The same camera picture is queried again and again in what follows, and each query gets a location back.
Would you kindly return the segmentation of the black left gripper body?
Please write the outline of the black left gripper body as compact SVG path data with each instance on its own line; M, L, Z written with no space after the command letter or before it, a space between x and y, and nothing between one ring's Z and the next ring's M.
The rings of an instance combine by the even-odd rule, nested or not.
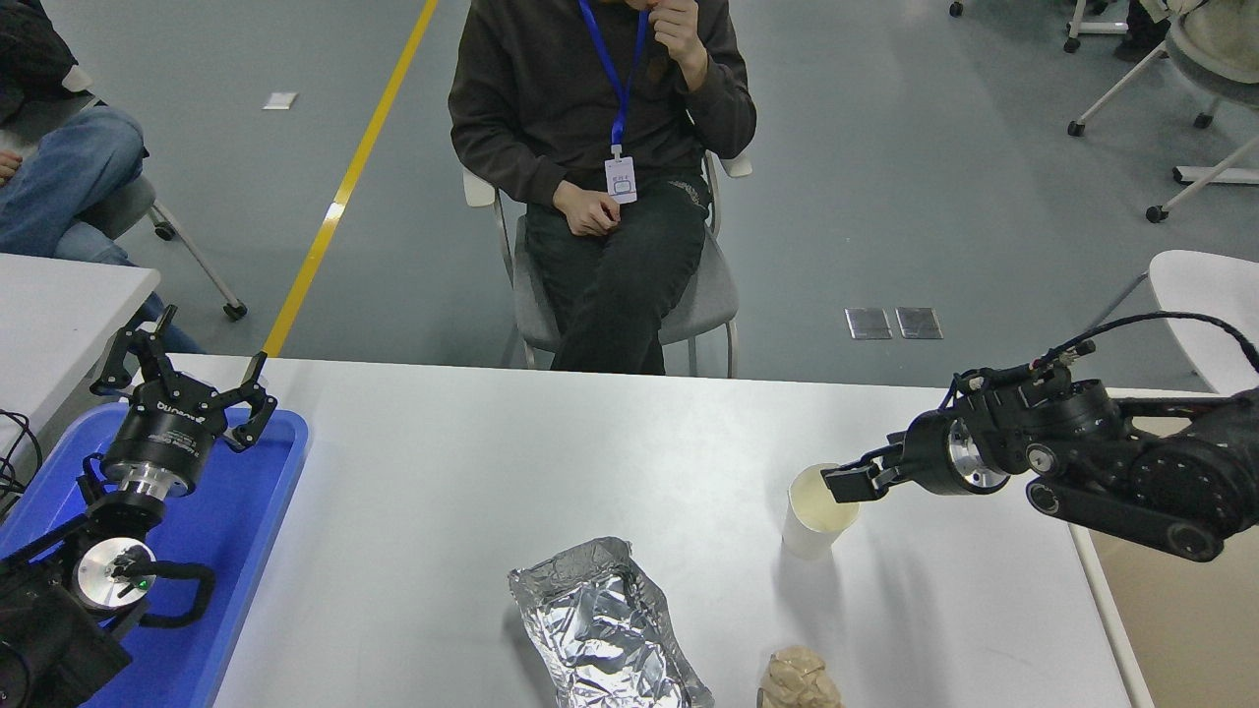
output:
M147 466L171 474L175 490L195 490L215 440L227 430L223 409L209 406L214 396L217 389L199 380L178 380L172 393L161 380L135 385L99 471L120 484L133 469Z

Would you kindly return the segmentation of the lanyard person's left hand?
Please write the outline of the lanyard person's left hand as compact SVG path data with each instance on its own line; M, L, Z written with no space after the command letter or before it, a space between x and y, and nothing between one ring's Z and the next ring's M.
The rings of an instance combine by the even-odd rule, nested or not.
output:
M696 1L648 1L647 13L655 40L684 72L708 68L709 54L697 37Z

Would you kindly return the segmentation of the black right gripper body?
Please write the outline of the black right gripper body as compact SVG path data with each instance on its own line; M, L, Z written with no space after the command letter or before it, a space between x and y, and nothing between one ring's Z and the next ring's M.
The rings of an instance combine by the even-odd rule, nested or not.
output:
M937 495L958 495L959 477L951 461L949 431L953 418L939 411L914 420L901 441L896 475Z

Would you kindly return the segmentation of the lanyard person's right hand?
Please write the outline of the lanyard person's right hand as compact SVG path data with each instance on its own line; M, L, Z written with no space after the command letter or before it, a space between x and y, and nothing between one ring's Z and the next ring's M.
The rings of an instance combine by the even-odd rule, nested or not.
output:
M567 219L572 236L611 236L621 223L619 203L613 197L568 180L555 188L551 203Z

